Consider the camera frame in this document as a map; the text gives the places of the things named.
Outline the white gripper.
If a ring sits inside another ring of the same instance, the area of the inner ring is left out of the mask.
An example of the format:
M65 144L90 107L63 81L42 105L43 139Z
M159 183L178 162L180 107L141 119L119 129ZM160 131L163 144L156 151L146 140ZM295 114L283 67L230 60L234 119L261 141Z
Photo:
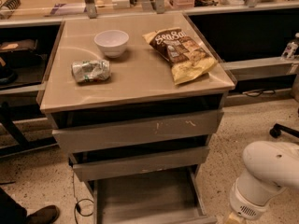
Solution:
M233 212L223 219L223 224L246 224L247 220L259 219L269 208L270 200L285 189L260 180L238 178L230 191Z

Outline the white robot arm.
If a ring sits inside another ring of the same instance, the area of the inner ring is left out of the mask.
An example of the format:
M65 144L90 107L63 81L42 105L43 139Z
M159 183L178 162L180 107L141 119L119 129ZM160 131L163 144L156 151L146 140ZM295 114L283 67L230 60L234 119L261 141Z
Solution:
M245 169L230 191L231 212L224 224L246 224L264 214L270 200L286 188L299 189L299 146L256 141L242 154Z

